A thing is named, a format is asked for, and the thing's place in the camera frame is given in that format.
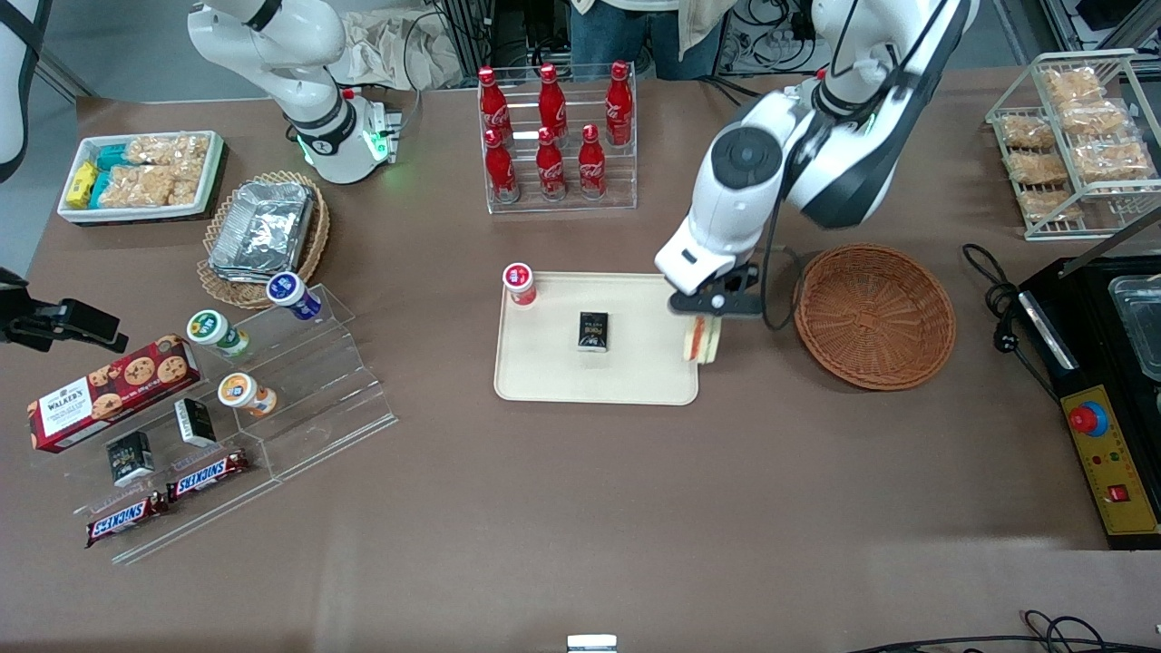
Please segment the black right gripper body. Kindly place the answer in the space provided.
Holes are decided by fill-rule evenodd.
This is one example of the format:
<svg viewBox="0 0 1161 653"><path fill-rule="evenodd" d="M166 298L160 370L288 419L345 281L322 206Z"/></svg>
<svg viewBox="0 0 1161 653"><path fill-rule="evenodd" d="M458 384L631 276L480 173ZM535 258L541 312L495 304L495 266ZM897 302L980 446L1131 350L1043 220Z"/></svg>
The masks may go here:
<svg viewBox="0 0 1161 653"><path fill-rule="evenodd" d="M36 300L26 286L26 278L1 268L1 340L34 351L49 351L55 340L55 303Z"/></svg>

